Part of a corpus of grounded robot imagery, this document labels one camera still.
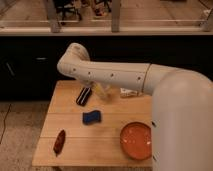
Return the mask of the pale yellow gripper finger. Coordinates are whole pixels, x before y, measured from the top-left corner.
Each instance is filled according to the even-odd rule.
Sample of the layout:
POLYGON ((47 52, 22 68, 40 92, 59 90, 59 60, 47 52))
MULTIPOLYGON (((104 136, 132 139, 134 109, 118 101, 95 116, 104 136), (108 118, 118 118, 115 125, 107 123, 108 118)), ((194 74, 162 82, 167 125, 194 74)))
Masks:
POLYGON ((106 99, 104 99, 104 91, 103 91, 102 84, 94 83, 92 90, 100 99, 106 100, 106 99))

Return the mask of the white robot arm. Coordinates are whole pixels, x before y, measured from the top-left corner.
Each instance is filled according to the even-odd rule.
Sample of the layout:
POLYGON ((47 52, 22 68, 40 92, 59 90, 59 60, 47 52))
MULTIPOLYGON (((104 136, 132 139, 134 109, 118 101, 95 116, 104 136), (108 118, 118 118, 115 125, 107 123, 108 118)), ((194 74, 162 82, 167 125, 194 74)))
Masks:
POLYGON ((213 81, 151 63, 94 62, 72 43, 57 70, 90 86, 114 85, 152 96, 153 171, 213 171, 213 81))

